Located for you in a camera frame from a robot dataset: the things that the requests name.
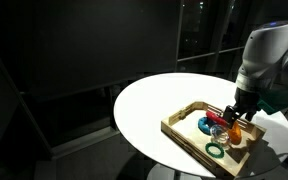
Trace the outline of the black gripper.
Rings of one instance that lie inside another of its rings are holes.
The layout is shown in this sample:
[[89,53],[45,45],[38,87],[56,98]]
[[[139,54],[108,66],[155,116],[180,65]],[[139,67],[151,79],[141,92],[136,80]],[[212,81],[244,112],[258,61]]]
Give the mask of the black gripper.
[[257,103],[259,101],[259,95],[257,93],[244,91],[237,88],[235,91],[235,105],[228,105],[223,113],[223,119],[227,122],[227,127],[231,129],[234,122],[240,117],[240,115],[246,114],[245,119],[252,121],[253,116],[258,111]]

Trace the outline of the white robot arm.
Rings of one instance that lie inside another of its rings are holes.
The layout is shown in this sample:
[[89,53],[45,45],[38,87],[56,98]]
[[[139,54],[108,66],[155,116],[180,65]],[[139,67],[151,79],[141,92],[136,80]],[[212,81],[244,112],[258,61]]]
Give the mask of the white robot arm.
[[240,117],[251,120],[260,110],[271,115],[288,108],[288,21],[269,22],[250,33],[235,84],[235,104],[223,113],[229,126]]

